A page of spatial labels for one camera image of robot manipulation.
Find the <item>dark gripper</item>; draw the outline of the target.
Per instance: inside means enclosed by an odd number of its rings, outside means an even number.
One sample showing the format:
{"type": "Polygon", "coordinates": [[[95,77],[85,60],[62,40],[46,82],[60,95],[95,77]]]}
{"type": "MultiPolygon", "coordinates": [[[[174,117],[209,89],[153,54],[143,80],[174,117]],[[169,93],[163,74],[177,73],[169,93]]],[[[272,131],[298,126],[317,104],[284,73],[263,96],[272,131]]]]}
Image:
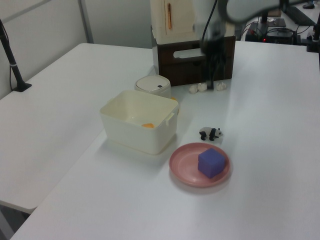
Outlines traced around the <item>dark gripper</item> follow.
{"type": "Polygon", "coordinates": [[[225,78],[226,47],[225,33],[226,23],[224,21],[196,22],[194,32],[200,41],[200,49],[207,60],[202,68],[202,78],[208,90],[214,89],[214,80],[225,78]]]}

